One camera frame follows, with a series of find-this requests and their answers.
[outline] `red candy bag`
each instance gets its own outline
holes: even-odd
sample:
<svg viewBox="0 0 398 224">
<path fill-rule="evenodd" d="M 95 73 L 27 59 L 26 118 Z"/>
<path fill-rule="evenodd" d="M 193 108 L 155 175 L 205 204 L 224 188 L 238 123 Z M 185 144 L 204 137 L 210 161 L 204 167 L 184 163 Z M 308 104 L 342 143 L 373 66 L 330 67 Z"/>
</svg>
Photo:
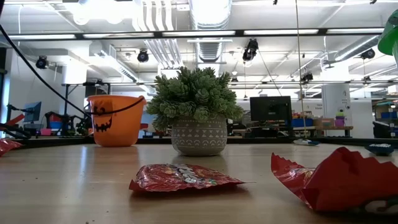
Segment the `red candy bag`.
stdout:
<svg viewBox="0 0 398 224">
<path fill-rule="evenodd" d="M 21 144 L 7 139 L 0 139 L 0 157 L 11 149 L 20 147 Z"/>
<path fill-rule="evenodd" d="M 271 170 L 291 192 L 316 211 L 398 214 L 398 167 L 336 149 L 316 169 L 272 153 Z"/>
<path fill-rule="evenodd" d="M 244 182 L 216 170 L 188 164 L 153 164 L 141 167 L 130 190 L 170 192 L 183 189 L 203 189 Z"/>
</svg>

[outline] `patterned pot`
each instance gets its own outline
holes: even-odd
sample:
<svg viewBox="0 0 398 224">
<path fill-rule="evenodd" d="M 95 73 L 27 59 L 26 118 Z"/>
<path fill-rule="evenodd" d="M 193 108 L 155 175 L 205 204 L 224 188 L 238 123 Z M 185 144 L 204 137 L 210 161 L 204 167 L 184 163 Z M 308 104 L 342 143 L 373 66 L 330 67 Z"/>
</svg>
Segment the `patterned pot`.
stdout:
<svg viewBox="0 0 398 224">
<path fill-rule="evenodd" d="M 181 117 L 172 128 L 173 148 L 184 156 L 213 156 L 226 146 L 225 118 L 215 117 L 199 123 L 191 117 Z"/>
</svg>

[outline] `computer monitor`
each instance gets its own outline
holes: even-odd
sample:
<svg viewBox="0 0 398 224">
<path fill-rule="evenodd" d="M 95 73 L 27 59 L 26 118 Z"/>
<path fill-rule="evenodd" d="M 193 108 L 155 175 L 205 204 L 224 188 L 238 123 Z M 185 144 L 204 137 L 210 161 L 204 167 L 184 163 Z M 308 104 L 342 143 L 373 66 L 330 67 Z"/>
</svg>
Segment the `computer monitor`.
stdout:
<svg viewBox="0 0 398 224">
<path fill-rule="evenodd" d="M 292 102 L 290 96 L 250 97 L 252 121 L 291 120 Z"/>
<path fill-rule="evenodd" d="M 42 107 L 42 102 L 28 103 L 25 105 L 25 119 L 24 122 L 33 122 L 40 119 L 40 109 Z"/>
</svg>

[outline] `cardboard box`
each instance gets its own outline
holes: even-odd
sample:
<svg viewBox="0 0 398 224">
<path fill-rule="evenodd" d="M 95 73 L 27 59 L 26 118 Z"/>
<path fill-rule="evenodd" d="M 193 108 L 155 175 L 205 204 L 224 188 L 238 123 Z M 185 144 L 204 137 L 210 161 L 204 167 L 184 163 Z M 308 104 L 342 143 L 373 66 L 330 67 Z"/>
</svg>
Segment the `cardboard box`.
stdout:
<svg viewBox="0 0 398 224">
<path fill-rule="evenodd" d="M 334 118 L 318 118 L 313 120 L 314 126 L 332 127 L 335 125 Z"/>
</svg>

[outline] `table surface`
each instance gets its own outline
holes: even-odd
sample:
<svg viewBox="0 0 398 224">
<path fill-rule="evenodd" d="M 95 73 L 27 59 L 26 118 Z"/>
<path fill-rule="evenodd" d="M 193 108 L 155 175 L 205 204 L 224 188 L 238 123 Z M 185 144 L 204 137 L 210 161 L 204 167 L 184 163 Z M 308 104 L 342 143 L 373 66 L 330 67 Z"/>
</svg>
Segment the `table surface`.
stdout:
<svg viewBox="0 0 398 224">
<path fill-rule="evenodd" d="M 371 218 L 317 214 L 270 170 L 272 152 L 315 167 L 337 147 L 227 145 L 221 156 L 213 157 L 181 157 L 171 145 L 10 151 L 0 158 L 1 223 L 376 223 Z M 361 147 L 347 148 L 369 156 Z M 131 178 L 141 166 L 156 163 L 198 164 L 249 183 L 215 192 L 132 194 Z"/>
</svg>

